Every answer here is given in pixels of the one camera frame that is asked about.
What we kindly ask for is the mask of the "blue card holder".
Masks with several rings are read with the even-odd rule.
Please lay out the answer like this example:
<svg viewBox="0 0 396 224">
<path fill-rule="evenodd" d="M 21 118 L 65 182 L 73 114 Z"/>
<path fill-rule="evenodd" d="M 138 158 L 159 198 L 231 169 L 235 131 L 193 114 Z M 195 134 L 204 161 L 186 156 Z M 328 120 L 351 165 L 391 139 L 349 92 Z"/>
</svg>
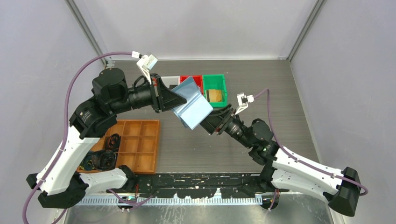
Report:
<svg viewBox="0 0 396 224">
<path fill-rule="evenodd" d="M 195 129 L 213 111 L 193 77 L 188 77 L 172 91 L 186 99 L 185 104 L 172 109 L 186 128 Z"/>
</svg>

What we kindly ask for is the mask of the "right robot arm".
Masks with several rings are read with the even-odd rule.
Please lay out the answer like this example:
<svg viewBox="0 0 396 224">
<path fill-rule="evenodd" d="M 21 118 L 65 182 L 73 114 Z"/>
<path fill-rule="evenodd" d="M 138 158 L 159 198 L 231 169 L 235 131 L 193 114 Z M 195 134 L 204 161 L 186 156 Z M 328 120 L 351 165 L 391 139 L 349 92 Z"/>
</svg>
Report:
<svg viewBox="0 0 396 224">
<path fill-rule="evenodd" d="M 227 133 L 249 149 L 249 156 L 263 169 L 257 178 L 262 190 L 284 189 L 300 192 L 321 201 L 337 213 L 354 217 L 362 185 L 351 168 L 332 168 L 307 159 L 283 146 L 270 126 L 254 119 L 246 126 L 228 105 L 211 112 L 200 125 L 209 133 Z"/>
</svg>

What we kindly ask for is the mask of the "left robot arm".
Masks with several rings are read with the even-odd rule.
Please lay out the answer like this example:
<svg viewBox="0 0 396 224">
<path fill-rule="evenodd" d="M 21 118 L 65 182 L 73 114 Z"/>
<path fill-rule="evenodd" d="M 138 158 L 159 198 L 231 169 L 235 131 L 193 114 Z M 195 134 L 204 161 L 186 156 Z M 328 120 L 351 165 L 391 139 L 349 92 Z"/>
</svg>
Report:
<svg viewBox="0 0 396 224">
<path fill-rule="evenodd" d="M 38 201 L 44 208 L 67 209 L 85 196 L 108 189 L 132 192 L 136 174 L 126 165 L 109 171 L 79 173 L 78 166 L 89 150 L 117 124 L 117 115 L 150 106 L 156 113 L 169 111 L 187 101 L 166 87 L 155 73 L 157 84 L 136 81 L 128 87 L 125 73 L 105 69 L 92 81 L 93 96 L 81 103 L 66 121 L 67 138 L 40 173 L 27 176 L 33 191 L 40 190 Z"/>
</svg>

